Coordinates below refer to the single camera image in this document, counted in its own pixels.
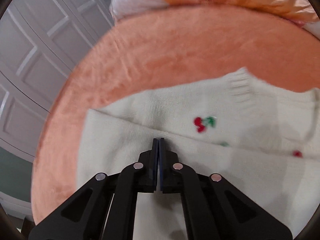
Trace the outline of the white cherry knit sweater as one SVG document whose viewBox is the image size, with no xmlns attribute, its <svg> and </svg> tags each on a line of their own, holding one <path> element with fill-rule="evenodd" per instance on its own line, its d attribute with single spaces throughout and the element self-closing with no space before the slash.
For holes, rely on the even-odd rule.
<svg viewBox="0 0 320 240">
<path fill-rule="evenodd" d="M 147 90 L 87 111 L 76 185 L 115 174 L 164 138 L 197 173 L 219 173 L 294 236 L 319 205 L 319 89 L 295 93 L 247 69 Z"/>
</svg>

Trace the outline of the orange plush bed cover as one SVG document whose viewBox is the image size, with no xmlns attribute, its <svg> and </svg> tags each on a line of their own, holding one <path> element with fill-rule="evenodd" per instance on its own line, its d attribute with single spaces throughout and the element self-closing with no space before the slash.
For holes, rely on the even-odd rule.
<svg viewBox="0 0 320 240">
<path fill-rule="evenodd" d="M 88 109 L 241 67 L 304 92 L 319 86 L 319 40 L 272 14 L 231 5 L 172 7 L 118 22 L 74 68 L 49 111 L 33 162 L 35 223 L 75 192 Z"/>
</svg>

